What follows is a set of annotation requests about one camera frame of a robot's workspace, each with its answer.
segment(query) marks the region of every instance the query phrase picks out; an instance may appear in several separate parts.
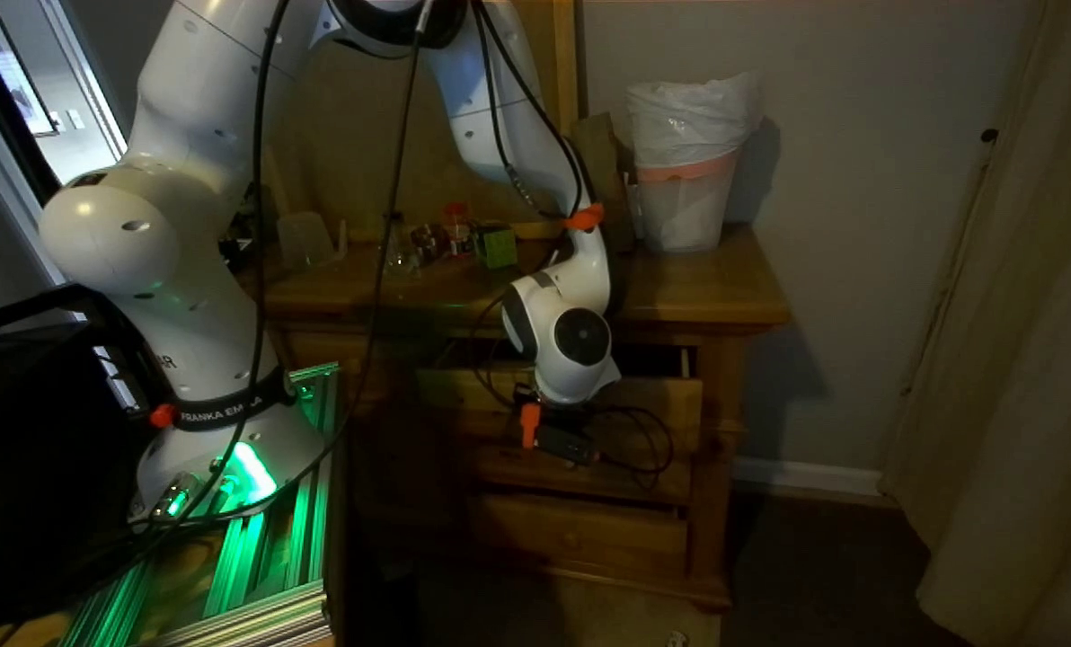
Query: white container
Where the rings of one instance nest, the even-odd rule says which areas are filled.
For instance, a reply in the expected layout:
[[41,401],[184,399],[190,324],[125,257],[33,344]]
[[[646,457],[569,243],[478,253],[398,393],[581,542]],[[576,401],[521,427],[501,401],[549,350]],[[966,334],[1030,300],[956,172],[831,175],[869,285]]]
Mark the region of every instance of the white container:
[[663,256],[717,249],[734,154],[685,169],[649,169],[633,184],[633,215],[643,243]]

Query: white robot link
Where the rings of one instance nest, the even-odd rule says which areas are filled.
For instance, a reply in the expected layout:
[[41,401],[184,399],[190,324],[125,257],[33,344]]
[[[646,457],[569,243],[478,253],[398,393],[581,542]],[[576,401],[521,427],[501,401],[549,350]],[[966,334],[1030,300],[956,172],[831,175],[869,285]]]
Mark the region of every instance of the white robot link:
[[[424,46],[463,163],[549,195],[571,230],[576,253],[513,279],[501,304],[509,341],[536,358],[536,393],[587,401],[619,380],[595,203],[536,104],[507,0],[177,0],[138,73],[125,159],[100,184],[56,189],[40,224],[61,272],[138,326],[177,393],[177,413],[138,457],[131,516],[172,516],[190,495],[185,511],[251,507],[324,454],[282,401],[282,365],[218,256],[251,184],[258,74],[276,104],[319,38],[371,52]],[[213,487],[218,457],[234,457],[242,479]]]

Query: orange object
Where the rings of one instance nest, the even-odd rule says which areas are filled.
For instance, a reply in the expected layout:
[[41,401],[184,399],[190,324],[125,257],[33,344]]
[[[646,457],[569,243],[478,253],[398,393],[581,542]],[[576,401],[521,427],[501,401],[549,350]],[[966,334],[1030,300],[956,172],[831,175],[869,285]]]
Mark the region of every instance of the orange object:
[[564,219],[569,230],[595,230],[604,224],[604,203],[587,203]]
[[160,407],[155,407],[155,410],[148,413],[148,424],[150,424],[155,431],[168,431],[168,427],[177,424],[177,401],[160,401]]
[[521,407],[521,450],[523,454],[536,454],[540,450],[540,415],[543,415],[543,407],[540,401],[523,401]]

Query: wooden furniture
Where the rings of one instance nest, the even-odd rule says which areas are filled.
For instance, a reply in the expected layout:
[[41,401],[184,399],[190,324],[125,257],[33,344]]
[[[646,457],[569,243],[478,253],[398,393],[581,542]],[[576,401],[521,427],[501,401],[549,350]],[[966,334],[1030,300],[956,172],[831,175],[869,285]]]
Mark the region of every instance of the wooden furniture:
[[[293,365],[343,365],[343,401],[355,401],[353,493],[365,540],[378,548],[472,552],[724,607],[743,356],[754,334],[788,321],[751,230],[724,233],[712,256],[622,262],[624,297],[610,326],[624,380],[601,401],[646,407],[668,424],[673,459],[649,487],[619,468],[517,450],[509,410],[478,376],[487,372],[501,396],[523,376],[509,363],[481,365],[481,350],[500,338],[497,317],[481,314],[507,279],[472,257],[386,272],[364,396],[355,376],[374,314],[374,249],[267,286],[281,352]],[[637,437],[633,419],[604,433]]]

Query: cabinet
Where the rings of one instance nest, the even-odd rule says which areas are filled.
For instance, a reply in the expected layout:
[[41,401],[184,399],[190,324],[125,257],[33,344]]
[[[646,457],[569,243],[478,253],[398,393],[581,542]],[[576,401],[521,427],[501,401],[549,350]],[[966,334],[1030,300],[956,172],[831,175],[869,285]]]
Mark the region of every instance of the cabinet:
[[[540,256],[540,243],[521,243],[521,257]],[[472,257],[383,275],[374,363],[355,396],[374,262],[374,249],[353,249],[340,262],[267,286],[281,356],[293,365],[334,358],[343,369],[343,401],[355,401],[353,503],[374,545],[729,602],[724,511],[743,431],[743,356],[754,334],[790,317],[751,230],[729,230],[706,256],[619,262],[622,304],[610,326],[624,380],[601,401],[649,410],[663,424],[673,459],[649,483],[610,465],[579,468],[517,450],[509,410],[485,376],[509,396],[523,369],[500,358],[497,321],[481,317],[509,275]]]

